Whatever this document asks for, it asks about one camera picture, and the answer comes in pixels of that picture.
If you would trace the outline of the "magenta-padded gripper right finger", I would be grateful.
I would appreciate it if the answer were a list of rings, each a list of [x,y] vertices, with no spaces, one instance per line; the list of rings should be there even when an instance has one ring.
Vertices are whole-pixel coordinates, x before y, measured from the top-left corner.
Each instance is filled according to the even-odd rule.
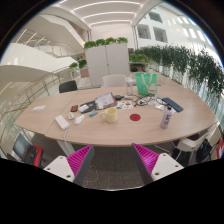
[[[135,143],[132,144],[132,153],[145,185],[183,169],[183,166],[167,153],[157,154]]]

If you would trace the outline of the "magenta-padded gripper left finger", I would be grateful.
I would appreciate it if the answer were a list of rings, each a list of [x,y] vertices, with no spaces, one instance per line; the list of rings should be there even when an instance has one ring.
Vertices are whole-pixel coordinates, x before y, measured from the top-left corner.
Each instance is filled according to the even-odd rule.
[[[54,175],[82,186],[94,156],[94,146],[85,146],[69,156],[58,156],[44,168]]]

